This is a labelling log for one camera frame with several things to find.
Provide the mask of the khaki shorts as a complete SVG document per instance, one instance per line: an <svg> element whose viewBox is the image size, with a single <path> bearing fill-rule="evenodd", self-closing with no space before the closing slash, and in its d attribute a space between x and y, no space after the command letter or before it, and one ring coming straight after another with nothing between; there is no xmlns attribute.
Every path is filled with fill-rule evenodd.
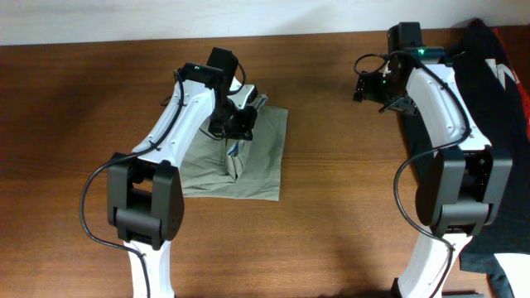
<svg viewBox="0 0 530 298"><path fill-rule="evenodd" d="M260 94L253 139L216 141L197 132L180 168L186 197L278 201L288 111Z"/></svg>

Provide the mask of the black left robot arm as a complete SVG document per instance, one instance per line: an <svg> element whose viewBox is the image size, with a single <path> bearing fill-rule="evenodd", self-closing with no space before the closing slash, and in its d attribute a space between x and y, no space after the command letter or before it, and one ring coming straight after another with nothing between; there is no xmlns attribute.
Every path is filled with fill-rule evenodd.
<svg viewBox="0 0 530 298"><path fill-rule="evenodd" d="M239 62L186 63L175 70L173 95L130 155L108 168L108 221L128 250L136 297L173 297L171 242L185 211L180 168L203 124L216 141L253 138L254 86L235 77Z"/></svg>

